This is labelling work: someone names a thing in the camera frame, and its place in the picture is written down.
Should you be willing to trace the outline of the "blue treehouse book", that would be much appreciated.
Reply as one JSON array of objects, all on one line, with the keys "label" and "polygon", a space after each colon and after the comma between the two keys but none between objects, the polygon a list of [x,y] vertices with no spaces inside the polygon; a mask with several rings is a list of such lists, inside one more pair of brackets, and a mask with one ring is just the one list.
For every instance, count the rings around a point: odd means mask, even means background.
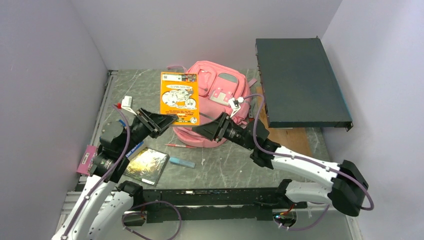
[{"label": "blue treehouse book", "polygon": [[[119,122],[121,123],[121,125],[126,129],[127,125],[124,123],[124,121],[122,119],[119,120]],[[127,154],[125,155],[128,159],[131,158],[131,155],[133,155],[138,149],[141,149],[142,146],[144,145],[144,141],[139,142],[138,144],[136,144],[131,150],[129,150],[127,152]]]}]

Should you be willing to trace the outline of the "orange book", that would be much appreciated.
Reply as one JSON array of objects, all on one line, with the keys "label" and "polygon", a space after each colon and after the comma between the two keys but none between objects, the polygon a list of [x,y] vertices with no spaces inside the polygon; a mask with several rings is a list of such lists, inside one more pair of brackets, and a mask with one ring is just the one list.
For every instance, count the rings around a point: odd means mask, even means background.
[{"label": "orange book", "polygon": [[160,74],[160,113],[175,115],[174,126],[199,126],[199,104],[199,83],[196,73]]}]

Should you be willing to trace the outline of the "pink student backpack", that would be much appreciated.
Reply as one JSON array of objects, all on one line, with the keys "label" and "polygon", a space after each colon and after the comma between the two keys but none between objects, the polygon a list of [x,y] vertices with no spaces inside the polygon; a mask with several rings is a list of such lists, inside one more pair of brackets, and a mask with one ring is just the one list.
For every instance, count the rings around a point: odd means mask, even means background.
[{"label": "pink student backpack", "polygon": [[[206,60],[197,61],[189,69],[180,65],[168,67],[169,70],[176,68],[182,68],[184,73],[197,74],[199,113],[207,115],[222,112],[231,115],[229,99],[249,96],[250,87],[256,82],[255,79],[247,81],[246,76],[235,69]],[[246,100],[240,106],[239,112],[231,119],[244,127],[247,125],[250,101]]]}]

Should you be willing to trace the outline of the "pink book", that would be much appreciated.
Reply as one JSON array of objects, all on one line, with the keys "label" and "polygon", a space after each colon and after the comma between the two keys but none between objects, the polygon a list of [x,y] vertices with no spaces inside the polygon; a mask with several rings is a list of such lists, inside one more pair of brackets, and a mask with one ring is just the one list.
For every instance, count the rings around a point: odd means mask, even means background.
[{"label": "pink book", "polygon": [[96,154],[97,154],[97,147],[94,145],[88,145],[85,149],[84,154],[82,155],[82,158],[76,169],[76,172],[84,176],[89,176],[90,169],[93,165],[93,159],[95,158]]}]

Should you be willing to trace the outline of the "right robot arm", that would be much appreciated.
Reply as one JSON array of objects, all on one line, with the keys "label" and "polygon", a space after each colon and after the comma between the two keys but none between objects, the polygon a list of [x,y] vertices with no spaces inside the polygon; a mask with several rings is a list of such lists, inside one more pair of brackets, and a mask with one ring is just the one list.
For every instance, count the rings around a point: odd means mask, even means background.
[{"label": "right robot arm", "polygon": [[363,202],[370,198],[369,185],[351,161],[328,162],[300,154],[270,140],[269,131],[260,120],[241,127],[225,112],[192,130],[210,141],[226,139],[251,150],[250,158],[260,167],[284,170],[308,179],[306,183],[281,181],[275,200],[282,208],[299,202],[328,204],[351,217],[366,210]]}]

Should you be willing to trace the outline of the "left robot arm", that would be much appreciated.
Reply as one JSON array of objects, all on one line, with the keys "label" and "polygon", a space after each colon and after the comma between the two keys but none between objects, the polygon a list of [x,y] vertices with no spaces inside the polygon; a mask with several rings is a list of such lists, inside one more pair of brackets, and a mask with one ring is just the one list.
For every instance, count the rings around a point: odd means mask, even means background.
[{"label": "left robot arm", "polygon": [[97,155],[89,176],[70,214],[54,234],[54,240],[103,240],[112,225],[129,209],[144,203],[143,187],[120,183],[129,154],[147,138],[161,136],[176,120],[175,114],[159,114],[139,108],[129,124],[115,105],[122,122],[106,123],[99,137]]}]

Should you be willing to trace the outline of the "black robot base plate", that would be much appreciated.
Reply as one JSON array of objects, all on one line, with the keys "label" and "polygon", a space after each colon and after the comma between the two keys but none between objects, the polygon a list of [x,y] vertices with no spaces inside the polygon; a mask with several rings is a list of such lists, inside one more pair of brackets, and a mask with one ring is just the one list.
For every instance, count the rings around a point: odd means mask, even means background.
[{"label": "black robot base plate", "polygon": [[271,221],[280,211],[305,209],[305,201],[294,203],[281,187],[143,189],[126,181],[131,212],[145,214],[147,223],[165,221],[256,219]]}]

